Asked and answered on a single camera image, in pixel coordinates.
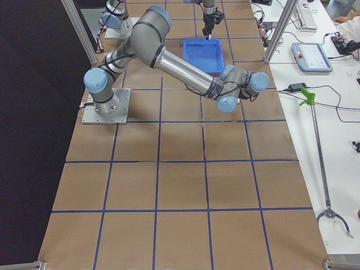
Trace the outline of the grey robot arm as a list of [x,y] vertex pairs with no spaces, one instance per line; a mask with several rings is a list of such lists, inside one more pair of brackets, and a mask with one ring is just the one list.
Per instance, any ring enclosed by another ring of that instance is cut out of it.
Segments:
[[[210,39],[215,25],[224,19],[224,13],[218,10],[216,1],[183,1],[184,3],[194,3],[202,8],[204,27],[203,35]],[[129,18],[126,1],[107,1],[105,11],[101,17],[102,25],[115,30],[120,30],[122,26],[131,28],[133,23]]]
[[107,116],[118,110],[121,99],[116,96],[113,84],[134,58],[178,79],[196,94],[216,101],[218,110],[223,113],[232,112],[239,99],[257,97],[268,87],[269,77],[263,72],[226,65],[217,78],[174,55],[164,45],[171,25],[166,10],[149,7],[118,49],[108,53],[100,66],[85,73],[84,84],[93,99],[95,113]]

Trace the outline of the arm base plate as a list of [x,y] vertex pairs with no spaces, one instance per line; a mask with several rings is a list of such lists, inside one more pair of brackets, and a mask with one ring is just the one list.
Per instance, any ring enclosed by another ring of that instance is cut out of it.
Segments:
[[113,97],[106,103],[96,103],[88,95],[88,103],[84,108],[83,124],[126,124],[131,100],[131,88],[113,88]]
[[128,17],[119,21],[111,17],[106,23],[106,39],[126,39],[132,32],[133,25],[139,20],[139,17]]

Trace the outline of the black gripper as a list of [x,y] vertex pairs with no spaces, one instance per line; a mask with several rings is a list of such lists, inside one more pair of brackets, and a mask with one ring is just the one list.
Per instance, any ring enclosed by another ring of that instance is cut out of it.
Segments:
[[211,33],[214,25],[216,23],[216,13],[211,13],[211,14],[203,14],[203,21],[204,21],[204,28],[202,29],[203,33]]

